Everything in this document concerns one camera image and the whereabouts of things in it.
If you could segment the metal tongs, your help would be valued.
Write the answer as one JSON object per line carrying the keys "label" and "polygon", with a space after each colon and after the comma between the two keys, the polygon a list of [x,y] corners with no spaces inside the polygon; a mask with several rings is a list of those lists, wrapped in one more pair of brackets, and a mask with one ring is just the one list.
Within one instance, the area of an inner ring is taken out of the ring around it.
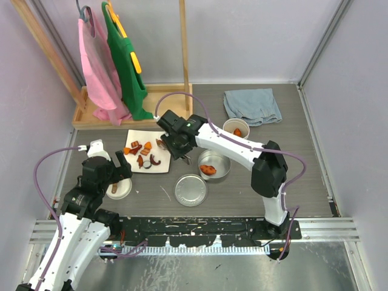
{"label": "metal tongs", "polygon": [[[166,144],[165,144],[164,141],[162,141],[161,139],[156,139],[156,145],[157,145],[160,149],[168,150]],[[187,156],[187,155],[184,155],[184,156],[180,157],[180,160],[184,161],[187,165],[191,165],[191,163],[192,163],[191,157],[189,157],[189,156]]]}

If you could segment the orange fried chicken piece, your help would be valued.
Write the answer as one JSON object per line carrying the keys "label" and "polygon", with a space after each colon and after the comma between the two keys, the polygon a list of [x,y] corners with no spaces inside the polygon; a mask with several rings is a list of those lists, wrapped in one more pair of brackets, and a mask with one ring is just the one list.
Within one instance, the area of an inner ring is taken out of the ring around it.
{"label": "orange fried chicken piece", "polygon": [[199,169],[203,174],[207,176],[212,176],[216,174],[216,169],[214,168],[214,166],[203,164],[203,165],[200,165]]}

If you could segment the round metal tin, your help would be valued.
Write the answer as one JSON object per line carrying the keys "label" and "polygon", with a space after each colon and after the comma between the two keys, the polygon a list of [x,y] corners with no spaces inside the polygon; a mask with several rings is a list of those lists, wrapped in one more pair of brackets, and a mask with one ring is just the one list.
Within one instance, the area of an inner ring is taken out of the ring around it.
{"label": "round metal tin", "polygon": [[[200,165],[203,164],[214,166],[214,168],[216,169],[216,174],[212,176],[207,176],[203,174],[199,169]],[[230,172],[230,168],[230,159],[213,150],[205,150],[204,152],[202,152],[202,154],[200,154],[198,158],[199,174],[207,182],[217,183],[225,180]]]}

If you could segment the white cylindrical container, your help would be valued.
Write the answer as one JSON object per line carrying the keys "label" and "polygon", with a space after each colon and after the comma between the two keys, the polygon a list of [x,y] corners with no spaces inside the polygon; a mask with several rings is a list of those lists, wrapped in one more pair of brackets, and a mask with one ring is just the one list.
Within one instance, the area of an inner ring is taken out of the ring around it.
{"label": "white cylindrical container", "polygon": [[240,131],[242,132],[242,137],[240,137],[240,138],[243,138],[243,139],[248,139],[249,134],[250,134],[250,128],[249,128],[248,124],[239,118],[228,119],[223,124],[222,129],[226,132],[231,133],[231,134],[233,134],[233,131],[235,129],[240,129]]}

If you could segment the blue cloth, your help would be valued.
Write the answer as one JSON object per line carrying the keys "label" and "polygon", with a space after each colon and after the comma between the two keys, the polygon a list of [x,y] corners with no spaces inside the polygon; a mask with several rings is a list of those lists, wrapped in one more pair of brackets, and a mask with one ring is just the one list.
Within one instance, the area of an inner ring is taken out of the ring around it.
{"label": "blue cloth", "polygon": [[250,127],[283,120],[272,89],[228,90],[223,102],[230,119],[242,119]]}

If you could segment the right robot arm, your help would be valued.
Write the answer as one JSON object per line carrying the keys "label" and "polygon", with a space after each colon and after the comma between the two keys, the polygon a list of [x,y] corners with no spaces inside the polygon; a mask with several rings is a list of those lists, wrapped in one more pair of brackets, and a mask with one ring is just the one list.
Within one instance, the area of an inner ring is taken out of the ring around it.
{"label": "right robot arm", "polygon": [[281,191],[288,166],[277,143],[252,142],[228,133],[198,115],[184,119],[171,110],[157,117],[156,123],[164,131],[161,139],[173,159],[200,147],[245,167],[251,173],[251,188],[263,199],[267,234],[278,239],[287,232],[290,215],[283,206]]}

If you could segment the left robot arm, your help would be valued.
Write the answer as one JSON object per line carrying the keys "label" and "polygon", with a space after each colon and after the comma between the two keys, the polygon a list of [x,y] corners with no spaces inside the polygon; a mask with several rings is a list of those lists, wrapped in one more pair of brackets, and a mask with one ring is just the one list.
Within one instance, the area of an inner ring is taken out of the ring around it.
{"label": "left robot arm", "polygon": [[35,274],[17,290],[76,290],[79,281],[106,240],[121,234],[119,215],[100,206],[105,196],[126,197],[132,189],[132,170],[122,151],[115,166],[98,139],[77,147],[85,151],[82,174],[63,201],[60,215],[51,213],[57,229]]}

